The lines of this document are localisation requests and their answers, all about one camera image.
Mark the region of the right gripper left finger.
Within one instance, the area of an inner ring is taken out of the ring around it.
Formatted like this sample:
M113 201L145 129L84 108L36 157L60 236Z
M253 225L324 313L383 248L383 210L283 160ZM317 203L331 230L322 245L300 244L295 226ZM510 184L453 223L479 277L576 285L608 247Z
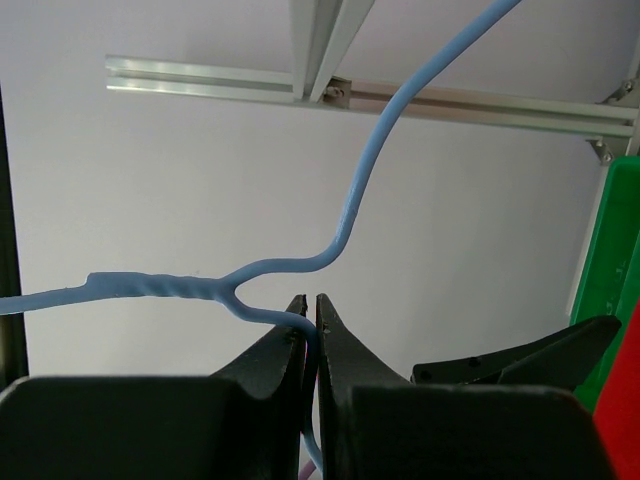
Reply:
M304 355L275 327L209 376L17 380L1 395L1 475L293 479Z

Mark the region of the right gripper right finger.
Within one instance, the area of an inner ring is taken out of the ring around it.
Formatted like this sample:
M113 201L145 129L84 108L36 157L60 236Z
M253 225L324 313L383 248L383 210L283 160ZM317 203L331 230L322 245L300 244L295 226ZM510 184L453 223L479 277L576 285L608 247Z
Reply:
M577 388L417 385L316 300L327 479L611 479Z

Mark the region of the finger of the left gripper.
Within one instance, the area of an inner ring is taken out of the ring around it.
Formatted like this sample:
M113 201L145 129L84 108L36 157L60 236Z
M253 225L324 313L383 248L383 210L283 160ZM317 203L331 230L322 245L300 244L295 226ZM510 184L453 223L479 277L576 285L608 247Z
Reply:
M543 385L576 388L603 357L621 322L589 318L539 340L456 360L416 364L411 381L425 384Z

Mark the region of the red trousers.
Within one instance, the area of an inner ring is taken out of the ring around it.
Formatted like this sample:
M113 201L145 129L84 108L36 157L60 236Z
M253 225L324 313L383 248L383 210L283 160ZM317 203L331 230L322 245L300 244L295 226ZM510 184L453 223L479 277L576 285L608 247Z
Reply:
M618 479L639 480L639 305L636 305L594 420Z

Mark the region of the blue wire hanger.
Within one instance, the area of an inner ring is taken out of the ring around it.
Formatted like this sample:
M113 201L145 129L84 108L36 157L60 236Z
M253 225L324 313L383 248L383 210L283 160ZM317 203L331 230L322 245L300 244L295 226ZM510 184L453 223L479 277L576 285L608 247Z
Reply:
M300 315L251 307L236 296L236 289L259 276L311 273L333 263L345 249L378 156L397 120L411 100L465 50L513 10L516 1L494 1L465 26L436 55L420 67L386 104L361 153L346 196L334 238L321 253L306 258L262 259L240 267L221 278L173 276L139 272L93 272L81 286L3 297L1 314L12 315L98 300L137 297L183 298L215 301L237 318L251 323L291 327L304 334L307 343L302 383L303 420L301 436L314 469L324 471L323 455L313 429L312 407L320 358L316 328Z

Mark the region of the green plastic tray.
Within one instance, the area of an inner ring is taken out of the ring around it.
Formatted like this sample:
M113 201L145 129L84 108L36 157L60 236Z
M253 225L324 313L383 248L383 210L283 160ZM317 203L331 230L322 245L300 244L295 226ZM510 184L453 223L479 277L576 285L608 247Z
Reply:
M570 323L614 315L621 327L576 397L594 411L639 299L639 159L609 167Z

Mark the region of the left aluminium frame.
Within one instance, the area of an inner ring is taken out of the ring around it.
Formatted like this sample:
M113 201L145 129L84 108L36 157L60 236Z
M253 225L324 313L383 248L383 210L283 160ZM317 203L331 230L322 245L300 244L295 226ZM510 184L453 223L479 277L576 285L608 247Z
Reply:
M299 107L379 113L397 86L340 78L336 70L364 23L370 1L292 1L289 73L110 55L106 86ZM585 137L604 165L639 152L639 75L601 103L575 103L437 87L424 88L409 116Z

